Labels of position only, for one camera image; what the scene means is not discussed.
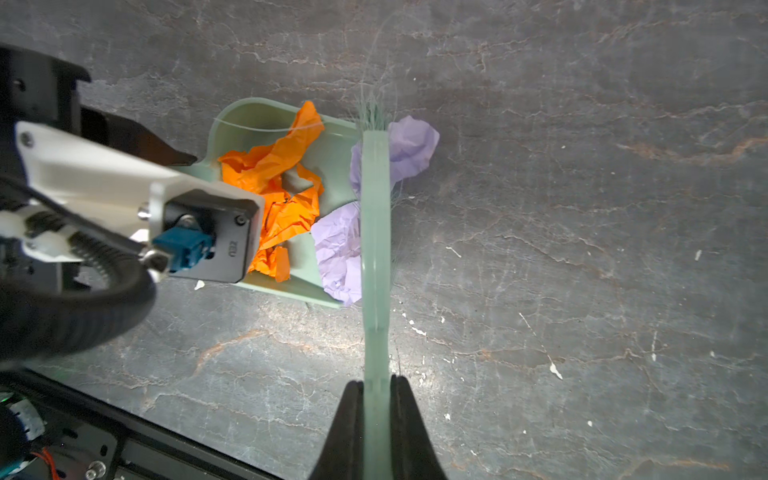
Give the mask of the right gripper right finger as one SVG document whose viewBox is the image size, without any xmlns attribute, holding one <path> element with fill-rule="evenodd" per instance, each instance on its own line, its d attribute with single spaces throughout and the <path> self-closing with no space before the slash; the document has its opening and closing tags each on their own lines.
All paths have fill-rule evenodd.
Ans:
<svg viewBox="0 0 768 480">
<path fill-rule="evenodd" d="M 447 480 L 429 438 L 409 381 L 390 381 L 390 440 L 393 478 Z"/>
</svg>

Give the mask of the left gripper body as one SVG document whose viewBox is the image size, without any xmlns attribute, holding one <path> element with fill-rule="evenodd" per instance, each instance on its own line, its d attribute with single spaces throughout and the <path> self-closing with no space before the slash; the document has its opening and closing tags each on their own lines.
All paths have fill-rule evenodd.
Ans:
<svg viewBox="0 0 768 480">
<path fill-rule="evenodd" d="M 1 46 L 1 174 L 25 182 L 15 124 L 42 123 L 80 132 L 77 82 L 90 80 L 77 65 L 14 45 Z M 24 254 L 17 240 L 1 240 L 1 277 L 26 282 L 73 282 L 77 263 L 45 263 Z"/>
</svg>

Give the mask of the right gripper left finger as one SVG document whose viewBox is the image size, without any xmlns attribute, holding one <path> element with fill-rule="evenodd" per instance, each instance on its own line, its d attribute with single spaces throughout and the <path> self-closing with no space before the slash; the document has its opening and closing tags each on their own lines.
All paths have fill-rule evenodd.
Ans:
<svg viewBox="0 0 768 480">
<path fill-rule="evenodd" d="M 363 478 L 363 392 L 362 381 L 345 386 L 310 480 Z"/>
</svg>

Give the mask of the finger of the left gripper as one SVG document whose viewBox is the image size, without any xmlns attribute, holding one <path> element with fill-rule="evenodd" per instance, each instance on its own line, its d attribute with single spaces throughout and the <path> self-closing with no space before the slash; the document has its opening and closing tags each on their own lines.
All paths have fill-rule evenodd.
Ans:
<svg viewBox="0 0 768 480">
<path fill-rule="evenodd" d="M 85 106 L 80 118 L 82 137 L 106 147 L 165 167 L 186 167 L 198 161 L 134 120 Z"/>
</svg>

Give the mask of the green hand brush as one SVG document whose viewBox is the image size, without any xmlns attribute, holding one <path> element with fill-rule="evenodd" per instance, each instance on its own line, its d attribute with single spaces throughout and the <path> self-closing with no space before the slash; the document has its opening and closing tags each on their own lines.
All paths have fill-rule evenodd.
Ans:
<svg viewBox="0 0 768 480">
<path fill-rule="evenodd" d="M 363 477 L 391 479 L 389 325 L 391 288 L 390 115 L 373 93 L 358 107 L 362 140 L 360 223 L 365 336 Z"/>
</svg>

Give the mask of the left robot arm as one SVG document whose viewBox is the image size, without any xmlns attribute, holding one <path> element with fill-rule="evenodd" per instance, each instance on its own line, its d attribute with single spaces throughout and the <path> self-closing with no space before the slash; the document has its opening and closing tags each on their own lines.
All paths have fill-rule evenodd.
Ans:
<svg viewBox="0 0 768 480">
<path fill-rule="evenodd" d="M 145 247 L 78 215 L 29 186 L 15 127 L 39 120 L 80 139 L 132 154 L 160 166 L 189 166 L 196 157 L 178 151 L 142 125 L 81 106 L 77 92 L 89 73 L 72 63 L 19 47 L 1 48 L 1 211 L 21 222 L 23 237 L 58 236 L 66 252 L 80 254 L 107 283 L 92 291 L 67 287 L 60 275 L 34 281 L 1 269 L 1 363 L 84 351 L 129 331 L 154 305 L 154 275 L 166 274 L 172 255 Z"/>
</svg>

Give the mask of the orange paper scrap cluster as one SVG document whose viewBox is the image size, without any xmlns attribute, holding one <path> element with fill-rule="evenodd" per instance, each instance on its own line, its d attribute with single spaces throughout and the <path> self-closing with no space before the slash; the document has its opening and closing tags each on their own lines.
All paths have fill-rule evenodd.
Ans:
<svg viewBox="0 0 768 480">
<path fill-rule="evenodd" d="M 324 131 L 314 104 L 305 102 L 288 133 L 275 143 L 254 146 L 247 152 L 230 151 L 219 158 L 222 180 L 264 200 L 259 247 L 249 266 L 278 282 L 290 278 L 285 243 L 307 233 L 320 215 L 321 178 L 301 161 L 309 146 Z"/>
</svg>

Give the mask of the purple paper scrap front centre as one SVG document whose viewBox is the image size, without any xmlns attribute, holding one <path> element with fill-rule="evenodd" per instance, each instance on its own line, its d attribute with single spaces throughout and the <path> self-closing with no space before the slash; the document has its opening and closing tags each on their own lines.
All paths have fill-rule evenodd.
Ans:
<svg viewBox="0 0 768 480">
<path fill-rule="evenodd" d="M 360 204 L 343 205 L 311 227 L 324 291 L 344 306 L 362 298 Z"/>
</svg>

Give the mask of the purple paper scrap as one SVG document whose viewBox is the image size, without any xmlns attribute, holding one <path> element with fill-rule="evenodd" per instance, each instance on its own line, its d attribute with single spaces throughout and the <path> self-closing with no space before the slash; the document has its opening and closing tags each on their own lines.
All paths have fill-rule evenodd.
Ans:
<svg viewBox="0 0 768 480">
<path fill-rule="evenodd" d="M 324 291 L 344 306 L 362 298 L 360 204 L 343 205 L 311 227 Z"/>
<path fill-rule="evenodd" d="M 428 122 L 406 116 L 388 126 L 390 189 L 415 177 L 430 165 L 440 133 Z"/>
</svg>

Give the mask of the purple paper scrap right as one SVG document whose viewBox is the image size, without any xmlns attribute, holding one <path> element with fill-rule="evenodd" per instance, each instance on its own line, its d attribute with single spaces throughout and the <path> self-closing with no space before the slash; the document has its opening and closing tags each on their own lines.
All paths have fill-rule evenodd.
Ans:
<svg viewBox="0 0 768 480">
<path fill-rule="evenodd" d="M 390 189 L 415 177 L 430 165 L 440 133 L 428 122 L 406 116 L 388 126 Z"/>
</svg>

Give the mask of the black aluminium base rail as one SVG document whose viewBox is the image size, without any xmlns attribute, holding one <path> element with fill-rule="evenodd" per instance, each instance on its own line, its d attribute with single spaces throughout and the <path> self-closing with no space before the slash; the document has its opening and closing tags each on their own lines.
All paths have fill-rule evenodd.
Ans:
<svg viewBox="0 0 768 480">
<path fill-rule="evenodd" d="M 1 375 L 4 479 L 268 479 L 270 473 L 30 370 Z"/>
</svg>

